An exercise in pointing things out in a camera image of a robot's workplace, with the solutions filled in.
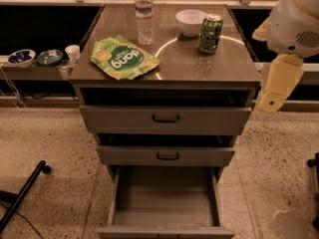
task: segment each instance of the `concrete floor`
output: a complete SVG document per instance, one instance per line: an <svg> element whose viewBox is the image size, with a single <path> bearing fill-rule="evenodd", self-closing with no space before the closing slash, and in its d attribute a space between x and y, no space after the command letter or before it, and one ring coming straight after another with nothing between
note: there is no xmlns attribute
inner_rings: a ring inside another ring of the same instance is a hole
<svg viewBox="0 0 319 239"><path fill-rule="evenodd" d="M223 225L235 239L319 238L316 172L318 113L253 113L218 182ZM0 109L0 189L18 192L37 163L41 174L19 208L46 239L97 239L106 226L112 182L77 109ZM0 215L4 213L0 206ZM14 215L2 239L37 239Z"/></svg>

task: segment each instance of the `green can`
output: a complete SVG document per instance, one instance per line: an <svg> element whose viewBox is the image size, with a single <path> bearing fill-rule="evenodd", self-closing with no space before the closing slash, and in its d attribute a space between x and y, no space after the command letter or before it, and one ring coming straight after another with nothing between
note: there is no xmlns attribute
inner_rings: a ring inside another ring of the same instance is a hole
<svg viewBox="0 0 319 239"><path fill-rule="evenodd" d="M202 21L199 50L205 54L214 54L218 47L222 28L222 18L218 14L208 14Z"/></svg>

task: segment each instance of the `bowl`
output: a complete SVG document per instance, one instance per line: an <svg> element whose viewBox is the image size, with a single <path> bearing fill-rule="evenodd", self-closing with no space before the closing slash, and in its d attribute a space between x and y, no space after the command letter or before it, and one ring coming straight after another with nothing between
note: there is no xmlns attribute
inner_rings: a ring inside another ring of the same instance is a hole
<svg viewBox="0 0 319 239"><path fill-rule="evenodd" d="M62 62L63 52L60 50L48 50L41 53L37 62L45 67L58 66Z"/></svg>
<svg viewBox="0 0 319 239"><path fill-rule="evenodd" d="M36 53L33 50L24 49L12 53L8 58L8 62L12 66L27 68L31 66L35 57Z"/></svg>
<svg viewBox="0 0 319 239"><path fill-rule="evenodd" d="M179 28L185 36L197 36L200 32L201 24L207 14L199 10L183 10L176 14Z"/></svg>

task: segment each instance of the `chip bag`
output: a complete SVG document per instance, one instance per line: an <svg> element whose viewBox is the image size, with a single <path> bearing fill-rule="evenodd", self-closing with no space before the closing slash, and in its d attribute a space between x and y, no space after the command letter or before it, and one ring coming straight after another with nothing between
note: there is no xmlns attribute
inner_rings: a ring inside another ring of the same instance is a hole
<svg viewBox="0 0 319 239"><path fill-rule="evenodd" d="M117 80L132 80L160 64L160 60L119 35L95 42L91 61Z"/></svg>

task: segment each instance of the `black stand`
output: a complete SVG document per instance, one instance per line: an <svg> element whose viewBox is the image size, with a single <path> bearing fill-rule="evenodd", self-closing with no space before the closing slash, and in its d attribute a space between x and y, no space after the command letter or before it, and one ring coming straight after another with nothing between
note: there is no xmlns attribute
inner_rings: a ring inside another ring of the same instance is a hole
<svg viewBox="0 0 319 239"><path fill-rule="evenodd" d="M319 152L315 154L315 159L309 159L307 161L307 165L309 167L316 166L316 168L317 168L317 183L318 183L318 188L319 188ZM319 231L319 216L318 215L313 220L312 224Z"/></svg>
<svg viewBox="0 0 319 239"><path fill-rule="evenodd" d="M37 177L39 176L40 172L43 173L49 173L51 170L49 165L46 165L45 161L40 161L37 167L32 172L31 176L27 180L27 182L24 184L22 189L20 190L19 194L14 194L6 191L0 190L0 201L11 203L10 207L6 211L6 213L3 215L3 217L0 220L0 234L4 230L5 226L10 221L11 217L19 207L20 203L28 193L29 189L32 187L33 183L36 181Z"/></svg>

